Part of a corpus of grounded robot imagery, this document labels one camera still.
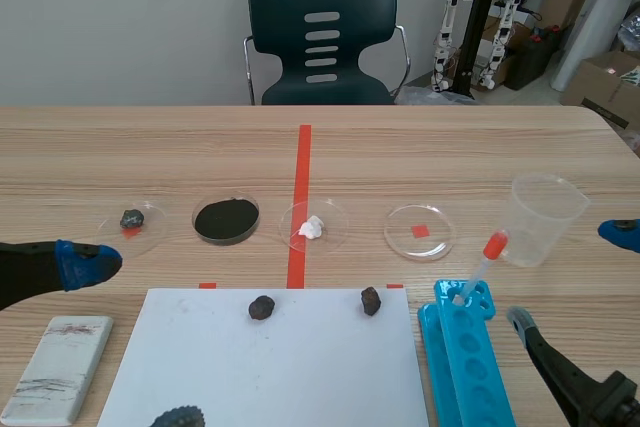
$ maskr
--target white wall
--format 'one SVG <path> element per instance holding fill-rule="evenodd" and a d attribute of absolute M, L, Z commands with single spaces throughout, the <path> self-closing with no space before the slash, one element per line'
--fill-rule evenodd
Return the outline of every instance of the white wall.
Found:
<path fill-rule="evenodd" d="M 399 0 L 414 61 L 431 70 L 444 0 Z M 458 37 L 465 19 L 459 18 Z M 247 0 L 0 0 L 0 105 L 248 103 L 242 39 Z M 254 55 L 259 93 L 279 61 Z M 403 72 L 400 41 L 361 65 L 389 87 Z"/>

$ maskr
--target black office chair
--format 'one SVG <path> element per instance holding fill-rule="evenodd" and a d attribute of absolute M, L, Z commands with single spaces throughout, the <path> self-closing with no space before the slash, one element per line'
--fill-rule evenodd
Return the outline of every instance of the black office chair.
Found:
<path fill-rule="evenodd" d="M 249 0 L 253 35 L 244 40 L 251 104 L 255 105 L 248 43 L 282 60 L 282 77 L 262 96 L 264 105 L 393 104 L 409 75 L 404 29 L 396 23 L 397 0 Z M 406 69 L 390 93 L 358 67 L 360 53 L 402 36 Z"/>

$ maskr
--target dropper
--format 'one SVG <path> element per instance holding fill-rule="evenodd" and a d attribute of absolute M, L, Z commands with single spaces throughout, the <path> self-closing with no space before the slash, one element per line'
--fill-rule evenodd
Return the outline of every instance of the dropper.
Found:
<path fill-rule="evenodd" d="M 460 292 L 459 295 L 455 296 L 455 298 L 453 299 L 454 304 L 464 305 L 467 297 L 469 297 L 469 294 L 473 291 L 473 289 L 475 289 L 478 282 L 482 280 L 489 267 L 491 267 L 491 264 L 493 264 L 493 261 L 500 257 L 500 254 L 507 246 L 508 242 L 509 236 L 504 230 L 499 230 L 491 236 L 489 242 L 487 242 L 487 245 L 482 251 L 483 255 L 482 260 L 480 261 L 480 266 L 476 269 L 471 278 L 464 285 L 462 292 Z"/>

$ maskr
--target dark rock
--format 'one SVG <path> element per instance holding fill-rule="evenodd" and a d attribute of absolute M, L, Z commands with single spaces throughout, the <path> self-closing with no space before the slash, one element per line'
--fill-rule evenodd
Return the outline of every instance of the dark rock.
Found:
<path fill-rule="evenodd" d="M 138 209 L 125 210 L 120 219 L 120 227 L 123 229 L 134 229 L 142 226 L 144 215 Z"/>
<path fill-rule="evenodd" d="M 364 313 L 367 315 L 374 315 L 382 305 L 378 292 L 376 292 L 376 289 L 373 287 L 367 287 L 362 291 L 361 295 Z"/>
<path fill-rule="evenodd" d="M 204 417 L 197 407 L 178 407 L 162 414 L 151 427 L 204 427 Z"/>
<path fill-rule="evenodd" d="M 271 317 L 276 303 L 271 297 L 261 295 L 249 305 L 249 315 L 254 320 L 264 320 Z"/>

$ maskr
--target wooden table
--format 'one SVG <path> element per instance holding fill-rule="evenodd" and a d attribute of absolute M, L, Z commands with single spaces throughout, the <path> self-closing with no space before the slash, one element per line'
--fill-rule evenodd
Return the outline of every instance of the wooden table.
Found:
<path fill-rule="evenodd" d="M 298 126 L 313 126 L 312 198 L 335 199 L 349 237 L 307 259 L 307 287 L 403 283 L 411 309 L 433 300 L 439 278 L 462 278 L 495 226 L 520 173 L 558 173 L 593 205 L 536 269 L 498 262 L 488 281 L 489 323 L 518 426 L 564 418 L 504 314 L 528 308 L 543 335 L 588 374 L 615 369 L 640 381 L 640 257 L 600 239 L 603 220 L 640 213 L 640 161 L 596 114 L 572 107 L 175 107 L 0 109 L 2 241 L 91 241 L 110 202 L 155 199 L 171 230 L 108 283 L 29 299 L 0 313 L 0 404 L 11 395 L 55 315 L 109 315 L 115 326 L 78 426 L 95 425 L 147 289 L 284 287 L 288 248 L 278 233 L 292 200 Z M 202 242 L 191 213 L 205 195 L 240 189 L 261 208 L 246 242 Z M 394 206 L 419 200 L 458 230 L 447 257 L 415 263 L 385 243 Z M 437 425 L 414 318 L 425 398 Z"/>

